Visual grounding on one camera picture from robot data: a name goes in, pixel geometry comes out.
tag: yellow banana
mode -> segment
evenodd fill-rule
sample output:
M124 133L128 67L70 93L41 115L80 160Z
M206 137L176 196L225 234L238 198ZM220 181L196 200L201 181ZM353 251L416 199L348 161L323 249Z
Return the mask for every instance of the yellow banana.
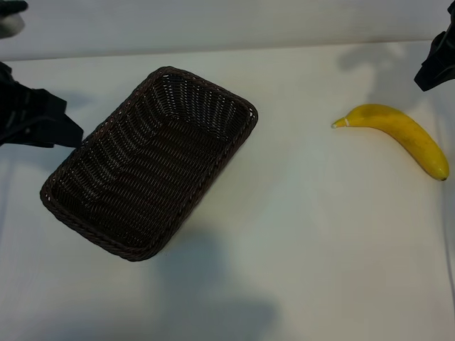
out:
M449 163L431 136L413 119L386 105L364 104L332 124L366 126L379 129L397 140L430 176L444 181L449 176Z

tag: white backdrop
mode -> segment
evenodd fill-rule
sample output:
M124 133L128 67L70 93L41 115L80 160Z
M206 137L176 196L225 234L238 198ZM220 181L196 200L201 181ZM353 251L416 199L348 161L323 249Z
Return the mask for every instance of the white backdrop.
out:
M451 0L30 0L0 58L423 40Z

